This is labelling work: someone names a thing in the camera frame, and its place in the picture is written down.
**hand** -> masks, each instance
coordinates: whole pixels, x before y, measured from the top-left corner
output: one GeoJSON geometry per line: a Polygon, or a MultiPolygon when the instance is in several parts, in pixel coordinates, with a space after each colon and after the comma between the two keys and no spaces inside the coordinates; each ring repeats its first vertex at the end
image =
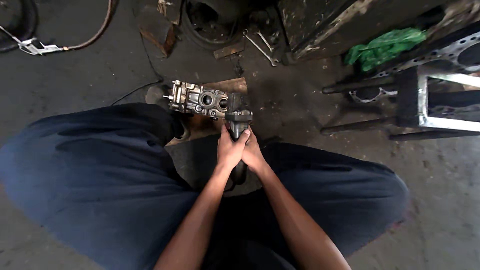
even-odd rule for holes
{"type": "Polygon", "coordinates": [[[257,172],[263,166],[267,164],[260,151],[260,146],[258,145],[257,137],[253,134],[252,129],[248,126],[248,130],[250,130],[250,137],[245,144],[245,149],[243,150],[243,155],[241,159],[245,164],[248,165],[249,169],[252,172],[257,172]]]}
{"type": "Polygon", "coordinates": [[[241,160],[245,143],[250,136],[251,130],[245,130],[240,138],[234,142],[228,133],[227,127],[222,125],[222,135],[218,139],[217,166],[232,170],[241,160]]]}

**grinder handle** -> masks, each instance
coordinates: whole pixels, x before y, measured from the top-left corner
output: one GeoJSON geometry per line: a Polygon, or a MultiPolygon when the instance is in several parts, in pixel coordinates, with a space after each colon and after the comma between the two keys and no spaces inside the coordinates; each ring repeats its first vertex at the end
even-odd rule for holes
{"type": "MultiPolygon", "coordinates": [[[[232,137],[233,141],[237,141],[240,135],[243,133],[244,130],[248,129],[248,123],[232,123],[230,122],[230,129],[228,130],[230,136],[232,137]],[[237,128],[237,131],[232,131],[232,127],[237,128]]],[[[243,184],[247,179],[247,169],[248,166],[240,160],[240,162],[233,168],[232,172],[230,173],[230,179],[233,182],[233,185],[243,184]]]]}

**wrench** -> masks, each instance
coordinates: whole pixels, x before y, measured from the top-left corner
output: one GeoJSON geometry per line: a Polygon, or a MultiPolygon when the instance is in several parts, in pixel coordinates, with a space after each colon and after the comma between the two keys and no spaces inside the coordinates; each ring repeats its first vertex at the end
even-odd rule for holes
{"type": "Polygon", "coordinates": [[[270,49],[270,52],[273,51],[273,48],[270,46],[270,44],[268,44],[268,41],[265,39],[265,37],[262,35],[262,33],[260,33],[260,31],[257,32],[257,34],[262,38],[262,40],[265,42],[265,44],[267,45],[267,47],[270,49]]]}
{"type": "Polygon", "coordinates": [[[268,60],[270,60],[270,63],[272,64],[272,66],[276,67],[275,62],[280,62],[280,61],[279,61],[278,59],[271,58],[270,56],[268,56],[268,54],[266,54],[266,53],[264,52],[264,50],[262,50],[262,49],[248,36],[248,30],[247,30],[247,29],[243,30],[243,35],[244,35],[251,43],[253,43],[253,44],[255,45],[255,47],[257,47],[257,49],[260,50],[268,60]]]}

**green cloth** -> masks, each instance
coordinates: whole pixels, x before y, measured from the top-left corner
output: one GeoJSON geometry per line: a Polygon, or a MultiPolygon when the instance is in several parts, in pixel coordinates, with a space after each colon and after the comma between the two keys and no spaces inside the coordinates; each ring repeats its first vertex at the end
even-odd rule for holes
{"type": "Polygon", "coordinates": [[[361,69],[368,71],[397,57],[401,52],[412,49],[426,38],[425,33],[416,28],[392,30],[367,45],[353,46],[348,51],[345,64],[352,65],[356,60],[360,60],[361,69]]]}

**foot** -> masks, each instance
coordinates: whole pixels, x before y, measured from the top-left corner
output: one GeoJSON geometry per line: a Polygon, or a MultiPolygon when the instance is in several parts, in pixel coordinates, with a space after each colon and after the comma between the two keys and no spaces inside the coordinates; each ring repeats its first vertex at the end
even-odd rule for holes
{"type": "Polygon", "coordinates": [[[168,96],[170,93],[168,91],[161,89],[158,86],[152,86],[147,90],[147,94],[145,95],[145,103],[147,104],[156,104],[166,110],[171,114],[175,114],[175,118],[179,120],[180,124],[183,127],[183,133],[181,135],[175,136],[175,138],[179,140],[186,140],[190,137],[190,130],[188,129],[185,121],[183,120],[183,116],[181,113],[177,111],[170,110],[170,106],[168,105],[168,98],[164,98],[163,96],[168,96]]]}
{"type": "Polygon", "coordinates": [[[168,105],[168,98],[163,97],[168,95],[170,95],[168,91],[164,91],[158,86],[152,86],[147,90],[147,94],[145,95],[145,103],[156,104],[164,108],[166,111],[169,111],[170,106],[168,105]]]}

